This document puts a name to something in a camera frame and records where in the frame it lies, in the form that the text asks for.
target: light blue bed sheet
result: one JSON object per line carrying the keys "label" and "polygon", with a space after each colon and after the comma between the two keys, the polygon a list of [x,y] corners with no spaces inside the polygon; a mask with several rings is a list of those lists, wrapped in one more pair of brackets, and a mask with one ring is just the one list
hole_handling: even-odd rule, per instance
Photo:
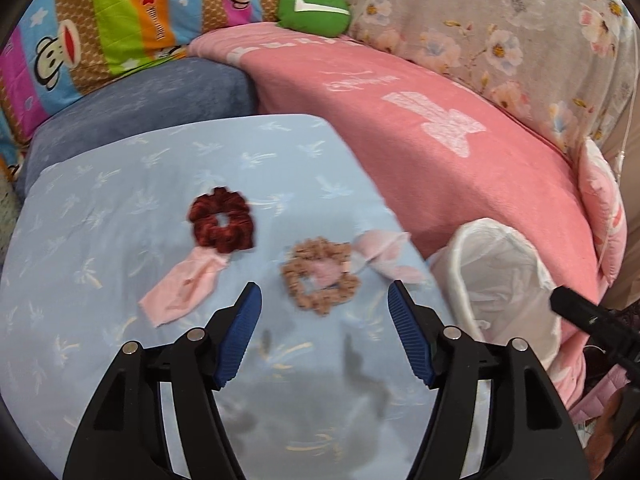
{"label": "light blue bed sheet", "polygon": [[[214,186],[252,205],[256,247],[233,255],[192,314],[153,328],[138,300],[193,248],[186,212]],[[238,376],[216,394],[249,479],[404,478],[434,392],[407,362],[370,269],[326,318],[295,307],[278,266],[308,237],[352,240],[399,230],[348,147],[324,120],[254,116],[176,126],[120,140],[47,168],[31,189],[0,288],[0,390],[20,430],[62,476],[74,431],[120,346],[173,342],[232,304],[248,281],[262,316]],[[427,278],[418,303],[452,318]],[[170,388],[163,387],[174,470],[188,475]]]}

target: pink pillow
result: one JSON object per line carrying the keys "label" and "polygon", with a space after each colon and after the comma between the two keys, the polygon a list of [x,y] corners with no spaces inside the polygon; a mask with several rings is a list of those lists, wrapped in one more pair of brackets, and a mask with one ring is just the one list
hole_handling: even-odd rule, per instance
{"label": "pink pillow", "polygon": [[578,188],[609,286],[618,276],[626,246],[626,217],[620,188],[596,143],[587,139],[578,162]]}

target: pink blanket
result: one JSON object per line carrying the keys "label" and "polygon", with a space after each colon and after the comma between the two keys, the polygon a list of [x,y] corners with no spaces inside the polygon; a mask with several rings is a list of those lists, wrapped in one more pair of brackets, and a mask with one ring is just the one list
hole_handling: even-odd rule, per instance
{"label": "pink blanket", "polygon": [[[245,70],[263,113],[331,123],[424,256],[462,224],[489,217],[527,237],[558,285],[600,299],[593,237],[567,161],[476,94],[348,38],[273,23],[210,32],[190,54]],[[549,372],[568,406],[582,392],[585,342],[563,325]]]}

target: white trash bin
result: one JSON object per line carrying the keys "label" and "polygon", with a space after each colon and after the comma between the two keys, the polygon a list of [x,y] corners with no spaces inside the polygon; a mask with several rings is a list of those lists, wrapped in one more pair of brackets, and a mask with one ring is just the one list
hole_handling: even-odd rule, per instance
{"label": "white trash bin", "polygon": [[469,222],[428,263],[462,330],[500,345],[521,337],[548,369],[560,346],[556,285],[522,234],[490,218]]}

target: pink fabric bow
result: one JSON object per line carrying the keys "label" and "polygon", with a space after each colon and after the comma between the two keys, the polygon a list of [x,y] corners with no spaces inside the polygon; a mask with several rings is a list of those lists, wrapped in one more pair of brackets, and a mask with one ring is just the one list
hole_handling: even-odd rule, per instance
{"label": "pink fabric bow", "polygon": [[420,270],[396,264],[402,252],[402,246],[409,241],[409,238],[409,233],[380,229],[367,231],[351,244],[351,269],[345,269],[329,258],[316,260],[310,263],[311,282],[316,289],[327,288],[340,279],[342,272],[356,274],[369,264],[369,267],[390,280],[420,283],[424,279]]}
{"label": "pink fabric bow", "polygon": [[214,248],[193,248],[140,300],[140,307],[155,327],[186,316],[216,288],[218,274],[228,261],[229,254]]}

